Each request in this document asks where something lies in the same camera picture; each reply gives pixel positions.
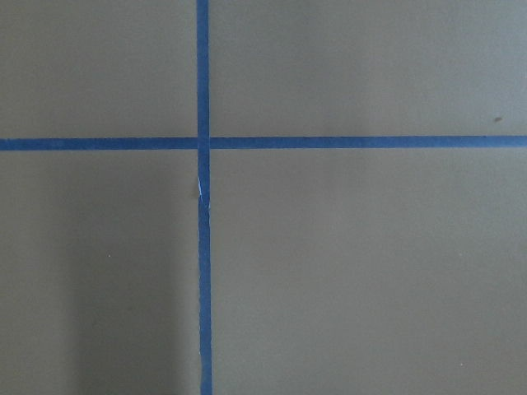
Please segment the vertical blue tape line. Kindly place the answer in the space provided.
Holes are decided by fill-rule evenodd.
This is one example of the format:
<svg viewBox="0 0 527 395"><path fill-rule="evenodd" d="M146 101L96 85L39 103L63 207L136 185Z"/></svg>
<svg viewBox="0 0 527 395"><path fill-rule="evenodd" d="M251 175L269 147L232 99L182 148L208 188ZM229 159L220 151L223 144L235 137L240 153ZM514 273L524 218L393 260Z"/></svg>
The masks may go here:
<svg viewBox="0 0 527 395"><path fill-rule="evenodd" d="M212 395L212 283L210 227L209 1L197 6L198 268L200 393Z"/></svg>

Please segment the horizontal blue tape line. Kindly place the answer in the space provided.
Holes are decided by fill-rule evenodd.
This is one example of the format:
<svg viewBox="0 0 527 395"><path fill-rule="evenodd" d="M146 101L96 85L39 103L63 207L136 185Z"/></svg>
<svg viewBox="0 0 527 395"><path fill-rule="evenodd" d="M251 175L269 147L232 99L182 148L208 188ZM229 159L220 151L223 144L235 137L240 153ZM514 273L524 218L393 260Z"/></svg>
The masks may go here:
<svg viewBox="0 0 527 395"><path fill-rule="evenodd" d="M2 151L196 150L196 137L9 138ZM525 136L212 137L212 150L525 147Z"/></svg>

